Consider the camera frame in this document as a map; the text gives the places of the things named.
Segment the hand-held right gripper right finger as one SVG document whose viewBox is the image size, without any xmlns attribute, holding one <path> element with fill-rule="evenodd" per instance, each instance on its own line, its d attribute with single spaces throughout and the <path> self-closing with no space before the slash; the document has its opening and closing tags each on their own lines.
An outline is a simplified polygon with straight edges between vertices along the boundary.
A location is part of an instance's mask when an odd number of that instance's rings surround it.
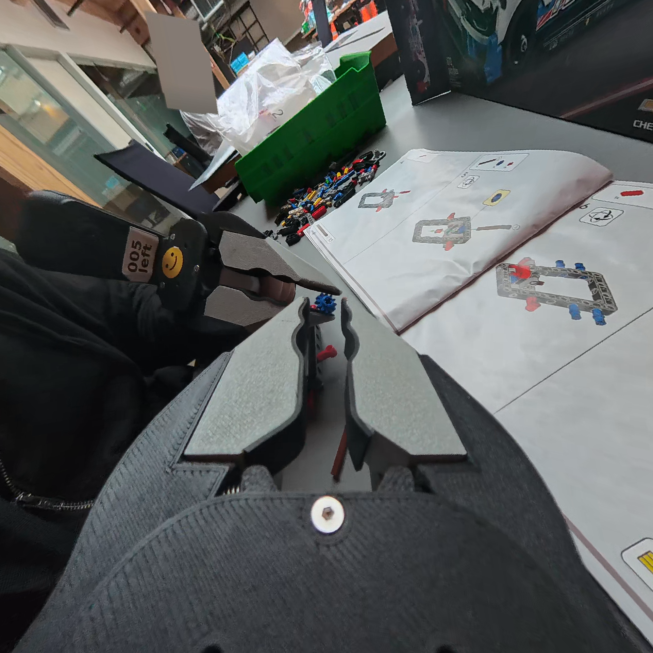
<svg viewBox="0 0 653 653">
<path fill-rule="evenodd" d="M 340 303 L 347 450 L 360 471 L 461 462 L 468 452 L 420 355 L 365 309 Z"/>
</svg>

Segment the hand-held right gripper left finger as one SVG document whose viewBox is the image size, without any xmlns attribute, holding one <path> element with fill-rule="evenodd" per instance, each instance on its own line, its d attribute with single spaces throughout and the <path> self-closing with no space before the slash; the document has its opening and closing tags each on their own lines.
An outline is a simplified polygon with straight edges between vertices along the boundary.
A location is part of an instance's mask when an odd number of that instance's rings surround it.
<svg viewBox="0 0 653 653">
<path fill-rule="evenodd" d="M 236 460 L 254 454 L 300 416 L 306 382 L 307 297 L 238 345 L 184 450 L 191 460 Z"/>
</svg>

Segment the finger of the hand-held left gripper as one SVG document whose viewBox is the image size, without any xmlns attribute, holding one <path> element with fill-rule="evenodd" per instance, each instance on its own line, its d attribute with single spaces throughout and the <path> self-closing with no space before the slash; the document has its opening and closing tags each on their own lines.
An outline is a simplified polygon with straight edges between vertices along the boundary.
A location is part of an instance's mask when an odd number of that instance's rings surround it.
<svg viewBox="0 0 653 653">
<path fill-rule="evenodd" d="M 217 286 L 206 299 L 204 316 L 244 328 L 270 321 L 287 306 L 242 289 Z"/>
<path fill-rule="evenodd" d="M 322 271 L 273 239 L 224 231 L 219 241 L 219 254 L 224 267 L 238 273 L 268 275 L 305 289 L 341 295 L 341 289 Z"/>
</svg>

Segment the black lego frame assembly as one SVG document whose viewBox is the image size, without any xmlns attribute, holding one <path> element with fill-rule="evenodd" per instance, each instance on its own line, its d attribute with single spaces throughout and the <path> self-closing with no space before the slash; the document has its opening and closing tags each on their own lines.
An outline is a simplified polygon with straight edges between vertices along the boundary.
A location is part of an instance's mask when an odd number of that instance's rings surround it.
<svg viewBox="0 0 653 653">
<path fill-rule="evenodd" d="M 317 411 L 319 395 L 324 387 L 322 379 L 322 363 L 338 355 L 332 345 L 325 344 L 322 338 L 321 326 L 333 322 L 333 314 L 320 312 L 315 305 L 309 308 L 307 320 L 307 416 L 312 418 Z"/>
</svg>

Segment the brown lego axle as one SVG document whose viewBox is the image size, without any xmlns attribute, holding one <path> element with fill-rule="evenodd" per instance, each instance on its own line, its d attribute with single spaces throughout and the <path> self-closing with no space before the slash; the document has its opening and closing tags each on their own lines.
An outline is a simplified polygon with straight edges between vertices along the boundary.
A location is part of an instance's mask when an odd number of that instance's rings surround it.
<svg viewBox="0 0 653 653">
<path fill-rule="evenodd" d="M 338 483 L 341 478 L 342 470 L 347 456 L 347 429 L 342 432 L 339 440 L 338 448 L 331 468 L 331 477 L 335 483 Z"/>
</svg>

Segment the person's left forearm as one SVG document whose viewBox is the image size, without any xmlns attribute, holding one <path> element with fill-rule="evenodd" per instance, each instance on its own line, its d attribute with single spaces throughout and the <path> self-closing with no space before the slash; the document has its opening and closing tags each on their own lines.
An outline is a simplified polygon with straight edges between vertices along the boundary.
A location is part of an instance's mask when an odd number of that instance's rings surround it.
<svg viewBox="0 0 653 653">
<path fill-rule="evenodd" d="M 60 341 L 106 347 L 143 374 L 198 361 L 209 364 L 248 336 L 219 323 L 196 331 L 165 309 L 154 286 L 34 268 L 1 250 L 2 326 L 46 331 Z"/>
</svg>

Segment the pile of lego pieces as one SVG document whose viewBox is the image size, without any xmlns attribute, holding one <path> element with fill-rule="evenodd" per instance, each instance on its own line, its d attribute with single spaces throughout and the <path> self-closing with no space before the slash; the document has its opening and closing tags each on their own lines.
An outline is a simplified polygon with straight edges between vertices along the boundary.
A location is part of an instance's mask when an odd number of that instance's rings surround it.
<svg viewBox="0 0 653 653">
<path fill-rule="evenodd" d="M 384 150 L 369 150 L 342 167 L 333 162 L 323 178 L 313 187 L 295 189 L 275 218 L 275 229 L 263 233 L 274 241 L 285 239 L 288 246 L 297 244 L 307 230 L 329 212 L 353 198 L 369 184 L 386 157 Z"/>
</svg>

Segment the lego instruction booklet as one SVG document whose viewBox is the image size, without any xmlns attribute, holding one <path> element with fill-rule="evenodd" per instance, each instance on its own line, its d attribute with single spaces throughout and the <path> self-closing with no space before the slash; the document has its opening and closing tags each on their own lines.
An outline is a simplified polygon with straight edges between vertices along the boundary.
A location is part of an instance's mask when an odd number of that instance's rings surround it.
<svg viewBox="0 0 653 653">
<path fill-rule="evenodd" d="M 416 149 L 307 238 L 518 441 L 652 641 L 652 184 L 568 151 Z"/>
</svg>

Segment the lego set box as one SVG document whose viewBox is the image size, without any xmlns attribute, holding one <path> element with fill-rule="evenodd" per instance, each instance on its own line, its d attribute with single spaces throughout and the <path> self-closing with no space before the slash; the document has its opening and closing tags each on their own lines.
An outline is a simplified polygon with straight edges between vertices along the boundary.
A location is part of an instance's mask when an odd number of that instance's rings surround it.
<svg viewBox="0 0 653 653">
<path fill-rule="evenodd" d="M 651 1 L 386 1 L 412 103 L 449 91 L 652 143 Z"/>
</svg>

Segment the person's left hand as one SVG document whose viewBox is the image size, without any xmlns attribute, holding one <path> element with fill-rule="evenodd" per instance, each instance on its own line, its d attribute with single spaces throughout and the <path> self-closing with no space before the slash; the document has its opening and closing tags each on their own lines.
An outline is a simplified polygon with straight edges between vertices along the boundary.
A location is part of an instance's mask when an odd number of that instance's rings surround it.
<svg viewBox="0 0 653 653">
<path fill-rule="evenodd" d="M 292 282 L 284 282 L 272 276 L 263 276 L 258 279 L 258 294 L 271 302 L 288 306 L 296 295 L 296 285 Z"/>
</svg>

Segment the black chair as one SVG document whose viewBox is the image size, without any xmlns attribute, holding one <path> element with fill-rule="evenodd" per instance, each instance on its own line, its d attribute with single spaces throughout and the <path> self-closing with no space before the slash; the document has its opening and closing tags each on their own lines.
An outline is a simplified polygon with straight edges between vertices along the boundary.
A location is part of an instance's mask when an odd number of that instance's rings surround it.
<svg viewBox="0 0 653 653">
<path fill-rule="evenodd" d="M 194 186 L 195 179 L 192 176 L 137 142 L 130 143 L 121 150 L 97 153 L 94 158 L 126 181 L 191 217 L 230 210 L 239 200 L 248 196 L 244 185 L 237 181 L 220 199 L 216 193 L 207 191 L 203 186 Z"/>
</svg>

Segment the glass door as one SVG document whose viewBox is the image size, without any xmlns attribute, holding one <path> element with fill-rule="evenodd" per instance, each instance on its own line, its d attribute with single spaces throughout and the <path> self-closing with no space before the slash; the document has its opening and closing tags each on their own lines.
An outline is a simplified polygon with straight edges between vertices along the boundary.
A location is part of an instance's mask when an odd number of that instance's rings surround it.
<svg viewBox="0 0 653 653">
<path fill-rule="evenodd" d="M 117 113 L 62 64 L 1 49 L 1 125 L 101 208 L 137 223 L 159 202 L 103 165 L 95 155 L 132 141 Z"/>
</svg>

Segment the green storage bin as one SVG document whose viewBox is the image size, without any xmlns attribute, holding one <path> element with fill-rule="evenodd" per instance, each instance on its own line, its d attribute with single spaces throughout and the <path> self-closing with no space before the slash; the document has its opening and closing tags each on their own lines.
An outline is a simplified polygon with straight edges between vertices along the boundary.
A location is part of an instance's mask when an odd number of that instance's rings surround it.
<svg viewBox="0 0 653 653">
<path fill-rule="evenodd" d="M 287 200 L 386 125 L 371 51 L 341 56 L 335 74 L 333 84 L 236 162 L 255 203 Z"/>
</svg>

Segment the clear plastic bags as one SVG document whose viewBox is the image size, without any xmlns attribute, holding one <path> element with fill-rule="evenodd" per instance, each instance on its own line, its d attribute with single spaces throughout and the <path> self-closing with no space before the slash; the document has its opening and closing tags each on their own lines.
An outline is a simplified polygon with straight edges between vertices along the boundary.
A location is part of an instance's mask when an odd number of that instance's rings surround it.
<svg viewBox="0 0 653 653">
<path fill-rule="evenodd" d="M 321 45 L 290 52 L 276 38 L 224 90 L 214 113 L 180 114 L 208 155 L 215 156 L 226 143 L 245 156 L 335 81 L 335 69 Z"/>
</svg>

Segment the person's black jacket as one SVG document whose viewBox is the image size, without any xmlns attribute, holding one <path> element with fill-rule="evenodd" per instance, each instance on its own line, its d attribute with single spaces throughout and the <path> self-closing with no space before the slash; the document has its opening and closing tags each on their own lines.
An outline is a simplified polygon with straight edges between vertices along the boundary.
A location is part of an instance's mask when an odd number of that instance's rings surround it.
<svg viewBox="0 0 653 653">
<path fill-rule="evenodd" d="M 175 390 L 127 363 L 63 351 L 2 360 L 1 651 L 36 617 L 67 565 L 88 503 Z"/>
</svg>

